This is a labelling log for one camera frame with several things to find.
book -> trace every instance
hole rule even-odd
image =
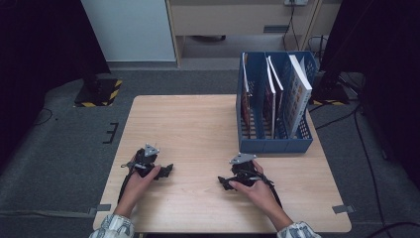
[[[283,84],[281,83],[283,78],[280,79],[280,76],[278,75],[278,71],[276,67],[274,66],[274,64],[272,63],[270,56],[267,57],[267,60],[268,60],[270,72],[272,74],[274,90],[275,90],[275,112],[274,112],[275,121],[274,121],[274,134],[273,134],[274,135],[273,138],[275,138],[275,135],[276,135],[275,131],[277,131],[277,127],[280,123],[280,120],[283,120],[282,113],[281,113],[281,105],[282,105],[283,93],[284,93]]]
[[[250,93],[250,87],[248,85],[248,78],[247,78],[247,64],[248,55],[246,53],[242,53],[242,67],[244,72],[244,81],[243,81],[243,87],[242,87],[242,96],[241,96],[241,114],[242,118],[244,120],[244,124],[247,131],[247,137],[251,138],[251,93]]]
[[[266,60],[266,78],[264,86],[264,99],[262,106],[262,115],[265,119],[266,125],[269,128],[270,134],[267,135],[269,138],[274,138],[274,125],[275,125],[275,89],[272,83],[271,69],[269,66],[268,59]]]
[[[287,100],[284,108],[284,121],[288,138],[295,138],[297,128],[305,113],[306,105],[312,92],[312,86],[306,77],[304,59],[299,63],[295,55],[289,56],[293,68],[288,85]]]

gray carpet floor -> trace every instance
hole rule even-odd
[[[235,94],[237,70],[125,70],[113,71],[123,80],[111,106],[73,107],[81,80],[50,91],[45,110],[0,177],[0,211],[36,210],[87,213],[99,204],[133,99],[148,94]],[[358,105],[326,105],[311,112],[321,126],[352,112]],[[367,119],[357,113],[367,147],[386,224],[420,222],[420,192],[398,162],[382,158]],[[107,131],[118,130],[111,144]],[[317,130],[339,192],[347,205],[353,229],[323,237],[367,237],[382,227],[368,160],[353,116]],[[0,215],[3,237],[88,237],[93,217]],[[398,226],[392,237],[419,237],[420,228]],[[217,235],[216,237],[233,237]],[[389,237],[385,233],[375,237]]]

yellow and black hazard tape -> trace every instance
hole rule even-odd
[[[112,92],[109,95],[109,99],[107,101],[101,101],[101,102],[85,101],[85,102],[76,103],[75,106],[76,107],[109,106],[114,102],[115,97],[117,96],[118,91],[120,90],[120,87],[121,87],[122,83],[123,83],[123,80],[121,80],[121,79],[118,79],[118,80],[115,81],[115,85],[114,85],[114,87],[112,89]]]
[[[312,100],[313,105],[346,105],[347,100]]]

wall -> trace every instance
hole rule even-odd
[[[107,61],[175,61],[164,0],[81,0]]]

blue file organizer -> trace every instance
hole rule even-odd
[[[271,56],[271,61],[276,67],[277,73],[283,78],[283,98],[286,98],[288,90],[287,85],[293,76],[289,55],[296,55],[299,61],[304,58],[305,70],[309,82],[312,84],[316,73],[316,62],[310,52],[247,52],[246,72],[249,83],[251,106],[251,138],[245,126],[244,119],[241,114],[242,93],[244,86],[243,60],[240,60],[240,71],[237,91],[237,125],[239,151],[250,154],[279,154],[279,153],[305,153],[311,145],[313,139],[306,122],[306,116],[302,117],[296,136],[297,138],[287,138],[287,133],[283,126],[284,121],[279,120],[277,130],[275,131],[275,139],[267,138],[267,128],[263,119],[263,98],[266,75],[266,60]]]

